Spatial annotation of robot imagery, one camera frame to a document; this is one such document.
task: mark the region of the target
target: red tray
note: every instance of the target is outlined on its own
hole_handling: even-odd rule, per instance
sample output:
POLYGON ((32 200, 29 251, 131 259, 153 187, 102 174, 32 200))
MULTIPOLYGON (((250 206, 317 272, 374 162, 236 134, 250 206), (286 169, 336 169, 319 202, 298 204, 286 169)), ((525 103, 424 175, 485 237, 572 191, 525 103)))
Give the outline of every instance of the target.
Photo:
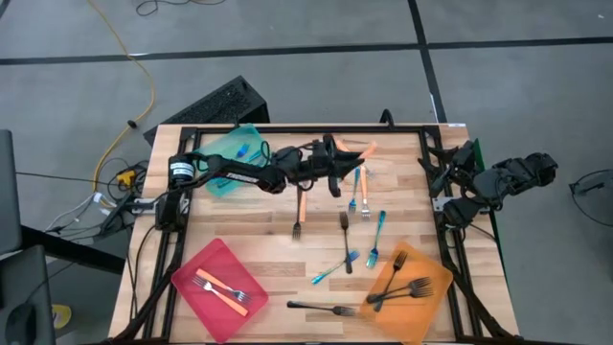
MULTIPOLYGON (((212 240, 174 272, 172 283, 218 343, 226 342, 268 302, 266 291, 220 239, 212 240), (241 316, 212 292, 196 285, 192 279, 199 268, 211 273, 227 286, 248 294, 251 302, 243 305, 248 310, 247 315, 241 316)), ((214 289, 234 299, 229 291, 215 285, 214 289)))

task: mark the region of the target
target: blue fork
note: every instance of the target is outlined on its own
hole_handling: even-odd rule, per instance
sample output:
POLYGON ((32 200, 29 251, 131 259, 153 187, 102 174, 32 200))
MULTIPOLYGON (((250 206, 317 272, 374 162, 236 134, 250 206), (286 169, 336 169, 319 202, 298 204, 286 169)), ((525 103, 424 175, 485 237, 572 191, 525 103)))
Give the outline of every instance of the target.
POLYGON ((355 213, 357 202, 355 202, 355 192, 357 191, 357 181, 360 180, 360 167, 355 168, 355 179, 353 180, 353 195, 352 201, 349 202, 349 212, 355 213))
POLYGON ((383 222, 385 221, 385 211, 379 212, 379 223, 376 226, 376 236, 375 236, 375 246, 371 249, 371 254, 368 256, 368 261, 366 262, 366 267, 373 268, 375 267, 376 260, 379 257, 379 251, 376 250, 376 244, 379 241, 379 235, 381 235, 381 228, 383 227, 383 222))

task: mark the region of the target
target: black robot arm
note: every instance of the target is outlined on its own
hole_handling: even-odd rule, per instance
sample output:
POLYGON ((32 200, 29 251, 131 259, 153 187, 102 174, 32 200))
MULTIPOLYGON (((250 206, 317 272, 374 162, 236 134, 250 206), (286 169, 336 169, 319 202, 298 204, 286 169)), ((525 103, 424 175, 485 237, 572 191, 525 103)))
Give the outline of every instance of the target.
POLYGON ((338 150, 330 134, 324 136, 323 142, 315 140, 298 148, 280 149, 267 157, 268 164, 263 167, 226 159, 218 154, 184 153, 169 160, 169 190, 184 192, 198 188, 213 178, 224 177, 255 184, 270 194, 279 194, 287 183, 314 183, 319 178, 327 177, 331 194, 339 197, 341 194, 337 180, 364 162, 364 159, 359 158, 360 154, 338 150), (313 153, 303 161, 301 150, 312 150, 313 153), (195 167, 201 162, 207 164, 207 169, 199 177, 193 178, 195 167))
POLYGON ((439 167, 418 161, 434 178, 430 196, 436 197, 447 182, 460 186, 461 197, 450 199, 443 206, 443 218, 449 228, 465 228, 480 210, 502 208, 505 196, 516 196, 532 187, 543 187, 556 177, 557 163, 547 153, 533 153, 526 158, 512 158, 494 164, 490 169, 478 167, 474 145, 466 141, 461 148, 430 149, 445 165, 439 167))

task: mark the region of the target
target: gray floor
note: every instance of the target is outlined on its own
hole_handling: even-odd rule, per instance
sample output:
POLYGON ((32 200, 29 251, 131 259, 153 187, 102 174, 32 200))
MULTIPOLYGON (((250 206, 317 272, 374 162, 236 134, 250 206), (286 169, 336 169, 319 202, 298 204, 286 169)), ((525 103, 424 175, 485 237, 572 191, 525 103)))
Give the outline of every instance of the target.
MULTIPOLYGON (((134 12, 139 1, 99 2, 132 53, 416 41, 408 6, 400 0, 227 0, 218 6, 161 5, 147 18, 134 12)), ((613 5, 604 0, 418 3, 432 42, 613 35, 613 5)), ((120 53, 86 3, 69 0, 11 1, 0 18, 0 47, 0 58, 120 53)), ((542 150, 560 166, 552 186, 507 199, 498 216, 521 333, 610 343, 613 232, 579 213, 567 185, 613 166, 607 140, 613 126, 613 45, 431 54, 448 121, 468 124, 488 163, 542 150)), ((237 75, 268 101, 275 123, 370 122, 384 107, 398 122, 434 120, 416 51, 157 60, 145 66, 158 100, 142 128, 237 75)), ((147 81, 129 62, 0 66, 0 81, 0 127, 13 131, 17 169, 23 172, 90 177, 125 121, 148 103, 147 81)), ((148 153, 134 133, 114 155, 135 162, 148 153)), ((119 168, 109 166, 103 178, 119 168)), ((22 220, 37 228, 91 188, 27 176, 18 182, 22 220)), ((81 222, 101 218, 94 210, 81 222)), ((96 245, 122 252, 125 235, 96 245)), ((77 267, 52 281, 56 300, 79 311, 69 330, 77 331, 64 343, 102 338, 117 284, 116 277, 77 267), (100 298, 71 296, 77 279, 96 288, 100 298)))

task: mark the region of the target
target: wooden table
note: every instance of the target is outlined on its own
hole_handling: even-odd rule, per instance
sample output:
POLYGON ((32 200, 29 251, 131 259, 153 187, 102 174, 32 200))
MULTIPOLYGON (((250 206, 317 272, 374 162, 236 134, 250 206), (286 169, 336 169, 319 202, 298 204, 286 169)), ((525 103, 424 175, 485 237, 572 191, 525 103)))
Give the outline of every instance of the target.
MULTIPOLYGON (((440 125, 440 128, 446 148, 459 146, 468 139, 465 126, 440 125)), ((181 126, 178 125, 158 127, 145 182, 145 197, 156 197, 166 190, 168 158, 176 154, 180 130, 181 126)), ((321 139, 321 134, 284 133, 262 136, 270 143, 272 150, 321 139)), ((342 197, 334 198, 330 195, 325 179, 316 183, 313 190, 308 192, 306 223, 303 224, 300 241, 291 239, 296 217, 295 188, 289 187, 281 195, 270 195, 255 186, 245 186, 223 198, 210 195, 205 188, 194 191, 183 262, 212 239, 221 238, 270 295, 268 305, 230 341, 393 341, 360 318, 335 317, 331 313, 317 310, 290 310, 285 306, 288 300, 359 306, 383 267, 383 263, 377 264, 375 269, 367 269, 365 266, 367 253, 373 245, 376 214, 379 210, 386 210, 388 214, 379 241, 381 261, 390 259, 391 251, 399 241, 407 241, 431 258, 440 260, 426 179, 417 162, 420 156, 418 136, 412 133, 351 133, 335 136, 344 140, 350 150, 363 150, 373 140, 378 143, 377 151, 367 161, 369 169, 375 171, 375 178, 369 181, 369 204, 373 210, 373 219, 363 222, 353 218, 349 230, 350 247, 362 253, 353 265, 353 275, 347 275, 339 269, 318 286, 310 282, 318 272, 344 255, 338 212, 347 209, 351 198, 352 177, 343 181, 342 197)), ((204 135, 202 145, 218 137, 217 134, 204 135)), ((129 259, 133 263, 138 247, 152 223, 153 216, 143 216, 136 221, 129 248, 129 259)), ((488 218, 477 218, 475 224, 491 231, 488 218)), ((147 299, 150 292, 160 237, 160 232, 154 231, 144 245, 137 278, 139 304, 147 299)), ((465 251, 476 294, 507 331, 517 334, 496 243, 469 228, 466 230, 465 251)), ((127 324, 131 294, 129 275, 125 269, 110 336, 119 333, 127 324)), ((465 333, 471 334, 464 296, 460 291, 458 301, 465 333)), ((153 335, 160 334, 165 305, 166 297, 163 295, 156 312, 153 335)), ((177 296, 170 340, 212 341, 180 296, 177 296)), ((441 303, 426 340, 454 340, 446 298, 441 303)))

